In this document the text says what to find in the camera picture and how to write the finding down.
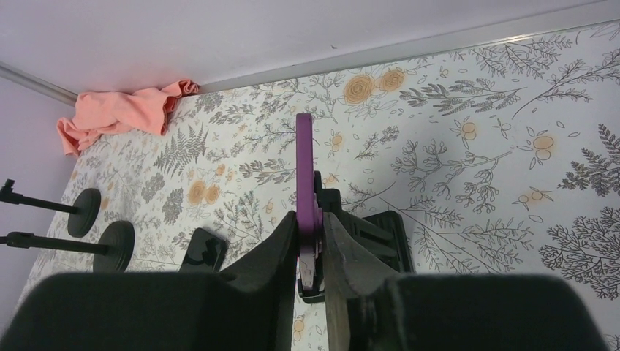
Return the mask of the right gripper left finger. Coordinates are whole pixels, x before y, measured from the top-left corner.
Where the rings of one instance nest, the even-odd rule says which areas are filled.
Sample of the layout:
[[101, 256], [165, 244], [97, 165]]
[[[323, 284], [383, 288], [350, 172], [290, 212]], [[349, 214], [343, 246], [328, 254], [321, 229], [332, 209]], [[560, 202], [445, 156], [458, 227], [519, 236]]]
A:
[[42, 280], [3, 350], [287, 350], [298, 230], [287, 213], [218, 273], [63, 273]]

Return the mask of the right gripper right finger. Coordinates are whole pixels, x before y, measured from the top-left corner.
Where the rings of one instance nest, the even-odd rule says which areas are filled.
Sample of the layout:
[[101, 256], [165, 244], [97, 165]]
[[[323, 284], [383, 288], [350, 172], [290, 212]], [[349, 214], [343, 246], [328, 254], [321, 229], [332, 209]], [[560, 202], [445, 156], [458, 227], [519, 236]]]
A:
[[577, 293], [543, 275], [404, 274], [324, 215], [331, 350], [605, 350]]

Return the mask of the purple phone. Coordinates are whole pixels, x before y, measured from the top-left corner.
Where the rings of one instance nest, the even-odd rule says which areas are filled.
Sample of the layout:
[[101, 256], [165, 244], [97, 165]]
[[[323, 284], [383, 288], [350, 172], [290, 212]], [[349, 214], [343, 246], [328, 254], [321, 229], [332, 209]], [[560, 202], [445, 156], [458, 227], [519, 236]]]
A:
[[300, 248], [298, 253], [301, 291], [313, 295], [320, 289], [317, 260], [320, 255], [322, 212], [317, 204], [314, 182], [312, 116], [296, 115], [296, 218]]

